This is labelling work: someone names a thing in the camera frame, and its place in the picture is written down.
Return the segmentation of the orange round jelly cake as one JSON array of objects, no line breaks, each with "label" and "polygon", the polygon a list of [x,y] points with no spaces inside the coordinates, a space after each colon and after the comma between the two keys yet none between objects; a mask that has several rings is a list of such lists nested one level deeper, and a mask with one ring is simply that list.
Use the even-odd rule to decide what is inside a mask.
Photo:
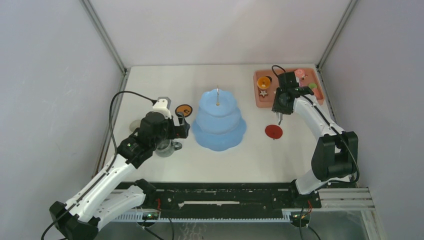
[{"label": "orange round jelly cake", "polygon": [[261,76],[256,80],[256,85],[261,90],[266,90],[271,86],[272,82],[267,78],[267,76]]}]

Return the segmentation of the blue three-tier cake stand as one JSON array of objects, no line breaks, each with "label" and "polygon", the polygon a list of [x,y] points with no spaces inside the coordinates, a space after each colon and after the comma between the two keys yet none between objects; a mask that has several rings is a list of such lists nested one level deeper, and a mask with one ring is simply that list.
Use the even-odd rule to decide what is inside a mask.
[{"label": "blue three-tier cake stand", "polygon": [[202,94],[191,130],[200,146],[222,152],[242,142],[247,124],[234,95],[216,88]]}]

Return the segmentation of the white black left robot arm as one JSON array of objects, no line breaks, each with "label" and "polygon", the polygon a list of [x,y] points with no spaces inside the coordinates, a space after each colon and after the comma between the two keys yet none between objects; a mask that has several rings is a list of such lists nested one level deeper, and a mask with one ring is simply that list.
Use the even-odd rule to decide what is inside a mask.
[{"label": "white black left robot arm", "polygon": [[160,112],[148,112],[140,126],[117,147],[116,155],[82,190],[65,203],[56,201],[50,206],[52,224],[66,239],[93,240],[105,225],[129,209],[149,209],[155,205],[155,187],[144,179],[135,181],[117,196],[107,197],[152,157],[164,141],[188,137],[190,124],[182,112],[176,115],[178,126]]}]

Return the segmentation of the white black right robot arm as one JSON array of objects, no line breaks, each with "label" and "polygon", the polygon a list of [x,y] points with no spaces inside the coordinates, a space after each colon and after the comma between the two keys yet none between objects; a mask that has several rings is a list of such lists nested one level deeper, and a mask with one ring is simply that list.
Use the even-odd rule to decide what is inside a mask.
[{"label": "white black right robot arm", "polygon": [[345,131],[331,120],[313,90],[300,86],[295,72],[284,71],[275,76],[278,87],[271,110],[280,116],[298,114],[317,140],[311,169],[294,180],[295,191],[289,194],[289,203],[302,208],[308,203],[309,194],[328,184],[343,184],[343,178],[350,175],[354,175],[351,183],[357,183],[360,177],[357,134]]}]

